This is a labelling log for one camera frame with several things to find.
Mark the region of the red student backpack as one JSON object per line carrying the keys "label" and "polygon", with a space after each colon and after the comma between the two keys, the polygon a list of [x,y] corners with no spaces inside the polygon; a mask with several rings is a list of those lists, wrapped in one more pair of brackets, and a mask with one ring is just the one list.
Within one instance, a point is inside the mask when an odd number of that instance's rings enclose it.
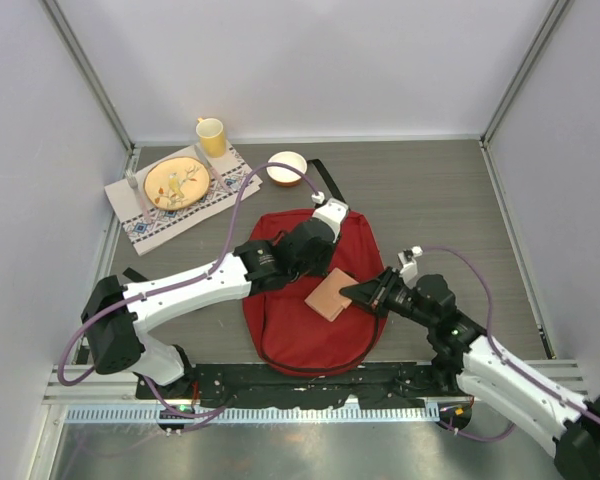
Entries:
{"label": "red student backpack", "polygon": [[[314,209],[266,214],[248,241],[275,240],[282,230],[311,218]],[[217,260],[207,265],[220,263],[235,248],[225,244]],[[327,275],[335,268],[358,281],[383,269],[370,224],[359,212],[350,210],[343,223]],[[239,300],[256,352],[274,369],[305,377],[341,373],[358,365],[375,346],[385,315],[348,307],[329,322],[306,305],[306,297],[325,277],[302,276],[281,290]]]}

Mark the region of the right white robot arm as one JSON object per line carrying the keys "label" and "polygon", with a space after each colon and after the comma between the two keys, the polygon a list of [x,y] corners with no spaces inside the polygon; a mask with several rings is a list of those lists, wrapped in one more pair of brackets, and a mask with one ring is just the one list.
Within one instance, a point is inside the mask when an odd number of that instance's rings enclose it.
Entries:
{"label": "right white robot arm", "polygon": [[340,293],[370,313],[393,312],[426,327],[437,391],[461,390],[487,403],[533,438],[563,478],[600,479],[600,396],[576,393],[507,351],[457,307],[443,276],[424,275],[409,287],[388,268]]}

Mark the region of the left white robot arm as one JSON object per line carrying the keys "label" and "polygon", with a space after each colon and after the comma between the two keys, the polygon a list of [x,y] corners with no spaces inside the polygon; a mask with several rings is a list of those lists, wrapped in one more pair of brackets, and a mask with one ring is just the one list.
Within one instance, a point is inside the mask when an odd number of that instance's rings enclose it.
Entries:
{"label": "left white robot arm", "polygon": [[96,373],[132,371],[151,378],[170,398],[185,397],[193,385],[188,361],[151,331],[203,307],[283,289],[328,264],[340,230],[311,217],[275,240],[246,242],[218,264],[154,282],[100,280],[82,313]]}

